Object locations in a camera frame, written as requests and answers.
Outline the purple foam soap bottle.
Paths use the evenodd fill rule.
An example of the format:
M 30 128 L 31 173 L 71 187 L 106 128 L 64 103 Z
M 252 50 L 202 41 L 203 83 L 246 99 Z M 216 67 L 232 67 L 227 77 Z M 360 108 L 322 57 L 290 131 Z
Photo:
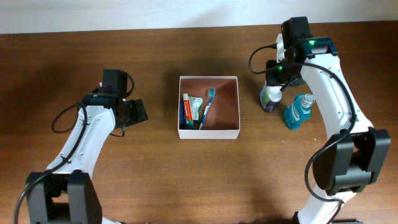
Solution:
M 261 107 L 266 113 L 272 113 L 282 99 L 281 86 L 268 86 L 264 82 L 264 86 L 259 95 Z

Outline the teal mouthwash bottle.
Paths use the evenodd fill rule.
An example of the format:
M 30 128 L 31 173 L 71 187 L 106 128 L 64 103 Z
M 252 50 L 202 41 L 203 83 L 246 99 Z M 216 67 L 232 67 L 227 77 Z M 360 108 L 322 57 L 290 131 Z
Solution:
M 298 129 L 311 117 L 311 106 L 315 102 L 312 94 L 297 95 L 293 103 L 285 109 L 285 124 L 289 129 Z

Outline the red green toothpaste tube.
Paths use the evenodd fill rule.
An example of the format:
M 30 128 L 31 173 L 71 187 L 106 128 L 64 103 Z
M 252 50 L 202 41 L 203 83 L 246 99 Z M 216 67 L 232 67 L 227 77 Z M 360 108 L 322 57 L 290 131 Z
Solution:
M 187 93 L 183 94 L 183 108 L 185 113 L 186 127 L 187 129 L 194 129 L 193 116 L 190 106 L 190 100 Z

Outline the green white soap packet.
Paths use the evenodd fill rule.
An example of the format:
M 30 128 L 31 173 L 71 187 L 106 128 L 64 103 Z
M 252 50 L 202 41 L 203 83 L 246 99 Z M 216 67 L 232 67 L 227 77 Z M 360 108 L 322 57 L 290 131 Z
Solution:
M 193 121 L 199 122 L 201 107 L 203 104 L 203 98 L 193 97 L 193 96 L 189 96 L 188 98 L 190 100 L 190 107 L 191 107 Z

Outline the blue white toothbrush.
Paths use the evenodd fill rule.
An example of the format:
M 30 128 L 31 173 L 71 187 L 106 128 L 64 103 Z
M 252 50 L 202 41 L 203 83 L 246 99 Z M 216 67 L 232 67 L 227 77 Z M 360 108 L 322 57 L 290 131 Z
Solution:
M 212 104 L 212 102 L 213 102 L 213 100 L 215 98 L 215 93 L 216 93 L 216 89 L 215 88 L 210 88 L 208 90 L 208 97 L 210 98 L 210 100 L 209 100 L 208 104 L 206 105 L 205 110 L 203 112 L 203 117 L 202 117 L 202 121 L 201 121 L 200 126 L 199 126 L 199 130 L 202 130 L 203 127 L 204 127 L 204 124 L 205 124 L 205 121 L 206 121 L 206 116 L 207 116 L 208 111 L 209 111 L 209 109 L 211 107 L 211 104 Z

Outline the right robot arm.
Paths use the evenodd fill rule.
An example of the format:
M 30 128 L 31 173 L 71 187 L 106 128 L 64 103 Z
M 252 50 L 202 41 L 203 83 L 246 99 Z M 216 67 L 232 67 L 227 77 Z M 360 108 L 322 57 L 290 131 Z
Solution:
M 271 112 L 289 86 L 307 84 L 325 124 L 327 142 L 307 162 L 315 186 L 310 198 L 294 213 L 294 223 L 331 223 L 342 206 L 375 183 L 391 139 L 375 129 L 355 101 L 343 76 L 337 49 L 329 37 L 315 37 L 306 17 L 293 17 L 281 26 L 274 44 L 277 57 L 266 63 L 260 101 Z

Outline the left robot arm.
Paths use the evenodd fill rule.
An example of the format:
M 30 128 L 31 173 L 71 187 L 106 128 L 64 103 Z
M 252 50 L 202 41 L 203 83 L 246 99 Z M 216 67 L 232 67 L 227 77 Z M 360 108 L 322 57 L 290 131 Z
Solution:
M 106 69 L 99 87 L 74 104 L 75 123 L 56 158 L 43 172 L 29 174 L 21 199 L 31 223 L 111 223 L 92 183 L 96 161 L 115 129 L 148 119 L 141 99 L 129 100 L 132 76 Z

